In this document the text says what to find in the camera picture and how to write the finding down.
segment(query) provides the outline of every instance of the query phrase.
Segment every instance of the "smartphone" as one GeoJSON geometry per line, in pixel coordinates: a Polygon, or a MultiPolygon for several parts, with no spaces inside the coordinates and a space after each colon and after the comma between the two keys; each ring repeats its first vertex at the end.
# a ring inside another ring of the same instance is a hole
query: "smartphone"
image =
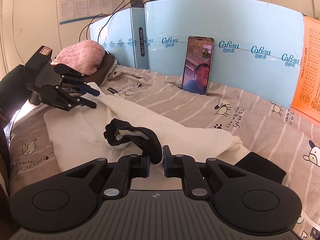
{"type": "Polygon", "coordinates": [[[182,89],[206,95],[211,70],[214,39],[190,36],[184,64],[182,89]]]}

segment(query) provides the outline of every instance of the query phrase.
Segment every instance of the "blue box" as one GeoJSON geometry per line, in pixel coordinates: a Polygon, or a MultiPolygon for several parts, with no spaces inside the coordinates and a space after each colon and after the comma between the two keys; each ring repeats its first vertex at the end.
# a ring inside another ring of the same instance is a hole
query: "blue box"
{"type": "Polygon", "coordinates": [[[132,68],[149,69],[148,38],[144,8],[128,8],[90,25],[90,36],[106,51],[115,54],[119,64],[132,68]]]}
{"type": "Polygon", "coordinates": [[[145,10],[150,70],[183,75],[188,37],[212,37],[210,81],[290,107],[304,41],[301,13],[255,0],[158,0],[145,10]]]}

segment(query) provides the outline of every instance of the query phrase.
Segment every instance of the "silver screw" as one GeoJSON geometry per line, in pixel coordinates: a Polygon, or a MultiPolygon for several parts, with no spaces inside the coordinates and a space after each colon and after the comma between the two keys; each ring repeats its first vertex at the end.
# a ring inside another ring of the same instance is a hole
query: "silver screw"
{"type": "Polygon", "coordinates": [[[103,193],[106,196],[113,197],[113,196],[117,196],[120,193],[120,191],[116,188],[107,188],[103,193]]]}
{"type": "Polygon", "coordinates": [[[194,188],[191,193],[195,196],[205,196],[208,192],[204,188],[194,188]]]}

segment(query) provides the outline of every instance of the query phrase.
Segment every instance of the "pink knitted hat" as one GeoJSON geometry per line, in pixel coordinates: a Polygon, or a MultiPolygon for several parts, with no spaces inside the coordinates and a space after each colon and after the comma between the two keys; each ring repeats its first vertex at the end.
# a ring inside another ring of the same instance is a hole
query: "pink knitted hat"
{"type": "Polygon", "coordinates": [[[99,43],[87,40],[64,48],[52,65],[65,64],[81,74],[90,76],[99,68],[105,49],[99,43]]]}

